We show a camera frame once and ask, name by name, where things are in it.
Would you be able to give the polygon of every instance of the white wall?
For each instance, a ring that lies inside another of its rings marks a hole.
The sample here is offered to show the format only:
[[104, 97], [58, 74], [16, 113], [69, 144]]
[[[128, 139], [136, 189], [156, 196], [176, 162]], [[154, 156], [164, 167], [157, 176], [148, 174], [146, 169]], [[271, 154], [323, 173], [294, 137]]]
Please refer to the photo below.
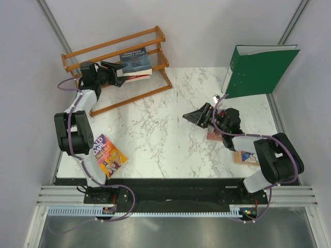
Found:
[[331, 234], [331, 2], [308, 5], [288, 44], [301, 49], [275, 90], [285, 129], [305, 164]]
[[46, 2], [73, 51], [159, 25], [171, 67], [227, 67], [237, 44], [277, 44], [300, 0]]
[[0, 246], [22, 247], [42, 184], [50, 182], [57, 141], [53, 116], [72, 95], [62, 48], [34, 0], [0, 3]]

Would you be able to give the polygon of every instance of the wooden rack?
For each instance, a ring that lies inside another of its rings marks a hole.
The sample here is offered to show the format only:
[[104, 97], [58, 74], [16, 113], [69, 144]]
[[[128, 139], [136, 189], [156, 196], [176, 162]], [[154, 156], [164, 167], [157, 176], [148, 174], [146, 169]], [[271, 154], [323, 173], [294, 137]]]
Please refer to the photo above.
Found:
[[157, 53], [158, 64], [153, 66], [152, 70], [153, 71], [158, 71], [159, 70], [161, 72], [165, 82], [167, 83], [167, 85], [164, 86], [164, 87], [152, 90], [150, 92], [147, 92], [145, 94], [142, 94], [140, 96], [136, 96], [136, 97], [130, 98], [128, 100], [116, 103], [114, 105], [110, 105], [108, 107], [104, 107], [102, 109], [90, 112], [91, 116], [101, 114], [105, 111], [112, 110], [114, 108], [123, 106], [125, 104], [130, 103], [130, 102], [137, 101], [139, 99], [142, 99], [142, 98], [151, 96], [153, 94], [159, 93], [161, 91], [172, 88], [172, 84], [171, 84], [171, 82], [170, 82], [170, 80], [169, 80], [169, 78], [166, 74], [166, 71], [165, 71], [165, 67], [169, 66], [169, 62], [168, 62], [166, 56], [164, 55], [162, 47], [161, 47], [161, 42], [165, 42], [166, 37], [164, 36], [164, 33], [162, 32], [160, 27], [155, 26], [155, 28], [151, 28], [151, 29], [148, 29], [148, 30], [145, 30], [145, 31], [133, 34], [133, 35], [129, 35], [129, 36], [122, 37], [122, 38], [119, 38], [119, 39], [111, 40], [111, 41], [108, 41], [108, 42], [105, 42], [105, 43], [102, 43], [102, 44], [99, 44], [99, 45], [92, 46], [90, 48], [85, 48], [85, 49], [73, 52], [73, 53], [62, 54], [61, 55], [62, 63], [63, 63], [63, 66], [64, 66], [65, 70], [67, 72], [70, 72], [71, 75], [74, 78], [78, 78], [82, 74], [81, 73], [75, 73], [75, 71], [77, 71], [77, 69], [79, 69], [80, 63], [82, 63], [82, 62], [77, 63], [77, 64], [73, 64], [73, 65], [69, 65], [67, 59], [78, 56], [78, 55], [81, 55], [81, 54], [84, 54], [84, 53], [88, 53], [88, 52], [91, 52], [91, 51], [94, 51], [94, 50], [97, 50], [97, 49], [100, 49], [100, 48], [108, 47], [108, 46], [111, 46], [111, 45], [114, 45], [114, 44], [117, 44], [117, 43], [120, 43], [120, 42], [123, 42], [123, 41], [134, 39], [134, 38], [137, 38], [139, 36], [144, 36], [144, 35], [147, 35], [147, 34], [150, 34], [150, 33], [154, 33], [154, 32], [156, 33], [156, 38], [155, 39], [149, 39], [147, 41], [144, 41], [143, 43], [132, 45], [130, 47], [127, 47], [127, 48], [124, 48], [124, 49], [121, 49], [121, 50], [117, 50], [117, 51], [114, 51], [114, 52], [111, 52], [111, 53], [108, 53], [108, 54], [105, 54], [105, 55], [102, 55], [102, 56], [91, 58], [91, 59], [88, 59], [87, 61], [99, 62], [99, 61], [109, 59], [109, 58], [112, 58], [112, 57], [115, 57], [115, 56], [119, 56], [120, 54], [128, 53], [128, 52], [131, 52], [131, 51], [134, 51], [136, 49], [140, 49], [140, 48], [143, 48], [143, 47], [146, 47], [146, 46], [149, 46], [149, 45], [156, 45], [156, 49], [148, 51], [147, 54], [152, 55], [152, 54]]

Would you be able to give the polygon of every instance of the gray floor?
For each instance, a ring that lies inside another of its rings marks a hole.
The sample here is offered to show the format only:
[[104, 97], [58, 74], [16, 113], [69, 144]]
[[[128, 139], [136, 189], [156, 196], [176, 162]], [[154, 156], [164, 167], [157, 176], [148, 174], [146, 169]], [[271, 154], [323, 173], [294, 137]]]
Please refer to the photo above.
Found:
[[[70, 229], [89, 218], [50, 216], [54, 231]], [[128, 218], [88, 223], [66, 235], [44, 230], [39, 247], [316, 247], [304, 210], [270, 209], [255, 224], [224, 218]]]

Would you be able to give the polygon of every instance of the green binder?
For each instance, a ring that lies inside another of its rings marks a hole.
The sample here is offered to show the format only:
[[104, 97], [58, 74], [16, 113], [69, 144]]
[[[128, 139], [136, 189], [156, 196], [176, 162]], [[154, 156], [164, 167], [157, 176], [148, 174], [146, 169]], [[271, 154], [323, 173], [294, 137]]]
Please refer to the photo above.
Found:
[[227, 98], [270, 94], [298, 54], [297, 45], [237, 45], [222, 87]]

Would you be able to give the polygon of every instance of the white table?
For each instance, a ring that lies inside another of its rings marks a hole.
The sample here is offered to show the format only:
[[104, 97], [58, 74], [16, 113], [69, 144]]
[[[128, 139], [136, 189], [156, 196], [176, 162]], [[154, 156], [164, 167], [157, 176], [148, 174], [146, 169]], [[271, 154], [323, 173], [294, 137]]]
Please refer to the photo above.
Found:
[[[113, 177], [233, 178], [248, 177], [257, 166], [233, 163], [233, 152], [221, 142], [206, 140], [207, 130], [182, 115], [213, 103], [221, 95], [226, 68], [167, 68], [173, 89], [89, 118], [94, 138], [108, 137], [129, 161]], [[102, 91], [96, 109], [156, 89], [165, 82], [159, 72], [150, 80]], [[275, 134], [266, 95], [224, 100], [222, 108], [240, 111], [244, 132]], [[76, 162], [63, 154], [58, 178], [84, 177]]]

